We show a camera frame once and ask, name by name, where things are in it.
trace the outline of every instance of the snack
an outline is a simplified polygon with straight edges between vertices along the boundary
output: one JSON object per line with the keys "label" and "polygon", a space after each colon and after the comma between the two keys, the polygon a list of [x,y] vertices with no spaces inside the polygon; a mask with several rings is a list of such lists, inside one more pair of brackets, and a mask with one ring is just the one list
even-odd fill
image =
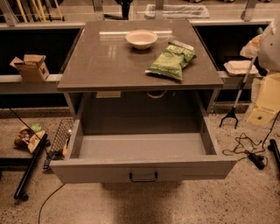
{"label": "snack", "polygon": [[46,133],[41,129],[42,127],[39,123],[34,123],[30,128],[24,126],[16,136],[14,144],[19,148],[27,148],[30,153],[33,153],[40,139]]}
{"label": "snack", "polygon": [[168,46],[148,68],[148,73],[162,74],[182,81],[182,69],[196,58],[195,51],[190,45],[177,40],[168,42]]}

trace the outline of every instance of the drawer front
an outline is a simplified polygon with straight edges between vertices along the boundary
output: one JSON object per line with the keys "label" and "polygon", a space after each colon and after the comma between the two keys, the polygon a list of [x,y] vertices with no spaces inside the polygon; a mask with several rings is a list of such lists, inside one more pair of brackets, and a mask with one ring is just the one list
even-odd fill
{"label": "drawer front", "polygon": [[62,183],[156,182],[188,179],[224,179],[234,167],[230,161],[177,162],[174,164],[89,164],[52,161]]}

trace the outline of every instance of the drawer handle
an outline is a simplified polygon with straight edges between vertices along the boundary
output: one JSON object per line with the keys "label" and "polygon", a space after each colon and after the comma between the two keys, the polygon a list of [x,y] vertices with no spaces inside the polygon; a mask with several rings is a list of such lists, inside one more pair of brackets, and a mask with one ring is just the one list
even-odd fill
{"label": "drawer handle", "polygon": [[155,172],[155,178],[153,179],[135,179],[132,177],[132,172],[130,172],[129,179],[131,182],[156,182],[158,180],[158,173]]}

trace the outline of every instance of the open drawer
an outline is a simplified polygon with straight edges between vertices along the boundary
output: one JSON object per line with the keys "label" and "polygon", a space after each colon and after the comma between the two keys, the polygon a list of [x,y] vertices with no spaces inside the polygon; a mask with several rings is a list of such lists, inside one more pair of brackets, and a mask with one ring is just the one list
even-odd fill
{"label": "open drawer", "polygon": [[63,183],[224,179],[236,157],[219,153],[195,91],[84,94],[67,155],[52,161]]}

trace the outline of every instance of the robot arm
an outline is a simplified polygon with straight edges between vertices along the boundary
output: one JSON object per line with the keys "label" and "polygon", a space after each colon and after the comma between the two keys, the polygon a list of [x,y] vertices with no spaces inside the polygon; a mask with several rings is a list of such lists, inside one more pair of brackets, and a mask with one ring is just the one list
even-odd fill
{"label": "robot arm", "polygon": [[122,17],[128,18],[130,13],[130,4],[133,0],[115,0],[118,4],[122,6]]}
{"label": "robot arm", "polygon": [[280,72],[280,17],[275,18],[263,31],[259,63],[270,71]]}

